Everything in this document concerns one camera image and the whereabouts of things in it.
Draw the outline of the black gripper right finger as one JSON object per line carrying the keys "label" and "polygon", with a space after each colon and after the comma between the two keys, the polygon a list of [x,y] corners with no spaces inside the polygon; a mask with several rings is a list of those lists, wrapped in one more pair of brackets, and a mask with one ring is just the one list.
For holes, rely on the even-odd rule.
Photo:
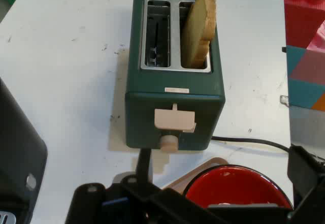
{"label": "black gripper right finger", "polygon": [[303,147],[291,146],[287,175],[302,198],[288,223],[324,223],[324,167]]}

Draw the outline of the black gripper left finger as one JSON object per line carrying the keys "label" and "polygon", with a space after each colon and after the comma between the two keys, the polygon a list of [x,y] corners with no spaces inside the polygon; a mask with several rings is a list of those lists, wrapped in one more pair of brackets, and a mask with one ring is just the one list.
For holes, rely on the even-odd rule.
{"label": "black gripper left finger", "polygon": [[101,183],[79,186],[66,223],[199,223],[203,209],[173,189],[149,179],[151,150],[141,149],[136,171],[106,188]]}

